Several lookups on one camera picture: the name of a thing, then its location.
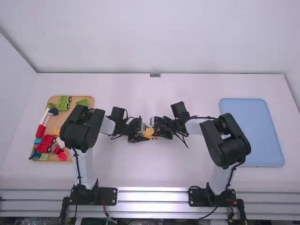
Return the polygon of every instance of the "red wire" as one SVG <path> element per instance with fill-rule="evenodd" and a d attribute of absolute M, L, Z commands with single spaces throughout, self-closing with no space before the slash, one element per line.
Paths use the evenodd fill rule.
<path fill-rule="evenodd" d="M 103 198 L 101 198 L 101 201 L 102 201 L 103 212 L 104 212 L 105 214 L 107 214 L 106 207 L 105 207 L 105 200 L 104 200 Z"/>

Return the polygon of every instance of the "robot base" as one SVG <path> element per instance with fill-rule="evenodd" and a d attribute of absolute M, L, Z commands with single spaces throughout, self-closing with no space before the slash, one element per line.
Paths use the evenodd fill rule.
<path fill-rule="evenodd" d="M 70 194 L 70 205 L 103 205 L 117 204 L 118 189 L 115 187 L 98 187 L 98 180 L 92 190 L 83 185 L 73 186 Z"/>
<path fill-rule="evenodd" d="M 188 204 L 191 207 L 230 207 L 236 206 L 236 196 L 234 189 L 223 191 L 220 195 L 215 195 L 208 183 L 206 188 L 193 188 L 188 190 Z"/>

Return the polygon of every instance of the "wooden tray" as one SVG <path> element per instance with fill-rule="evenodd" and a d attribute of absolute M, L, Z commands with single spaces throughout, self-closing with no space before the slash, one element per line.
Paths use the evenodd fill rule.
<path fill-rule="evenodd" d="M 49 98 L 48 103 L 54 103 L 55 105 L 58 105 L 59 103 L 59 97 L 60 96 L 52 96 L 51 98 Z M 93 97 L 91 96 L 72 96 L 72 101 L 70 102 L 70 109 L 67 111 L 59 111 L 59 114 L 57 116 L 50 116 L 48 123 L 46 125 L 46 131 L 45 131 L 45 135 L 53 135 L 55 129 L 57 128 L 61 128 L 62 124 L 66 121 L 67 117 L 70 115 L 70 113 L 72 112 L 72 110 L 75 108 L 76 106 L 76 102 L 83 100 L 83 99 L 87 99 L 90 108 L 94 107 L 94 103 L 95 100 Z M 31 149 L 31 153 L 30 156 L 33 154 L 33 150 L 36 147 L 36 145 L 34 144 L 32 149 Z M 66 161 L 61 161 L 56 154 L 54 153 L 50 153 L 50 157 L 48 161 L 40 161 L 39 159 L 32 159 L 34 162 L 72 162 L 72 157 L 71 154 L 69 152 L 68 148 L 63 148 L 63 150 L 65 151 L 65 153 L 67 154 L 67 159 Z"/>

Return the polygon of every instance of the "metal base plate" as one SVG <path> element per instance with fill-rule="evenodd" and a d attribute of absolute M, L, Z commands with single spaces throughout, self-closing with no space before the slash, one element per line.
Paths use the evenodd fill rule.
<path fill-rule="evenodd" d="M 235 206 L 236 196 L 234 189 L 224 191 L 220 195 L 212 195 L 206 188 L 190 188 L 188 190 L 188 204 L 191 207 L 230 207 Z"/>
<path fill-rule="evenodd" d="M 78 195 L 72 191 L 70 194 L 70 205 L 103 205 L 103 200 L 107 206 L 117 204 L 118 189 L 115 187 L 95 187 L 94 193 L 96 201 L 88 203 L 80 201 L 81 197 L 78 198 Z"/>

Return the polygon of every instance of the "green toy car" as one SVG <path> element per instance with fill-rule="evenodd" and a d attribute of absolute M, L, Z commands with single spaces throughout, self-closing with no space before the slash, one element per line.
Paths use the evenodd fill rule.
<path fill-rule="evenodd" d="M 60 96 L 57 109 L 59 111 L 67 111 L 70 108 L 72 97 L 68 95 Z"/>

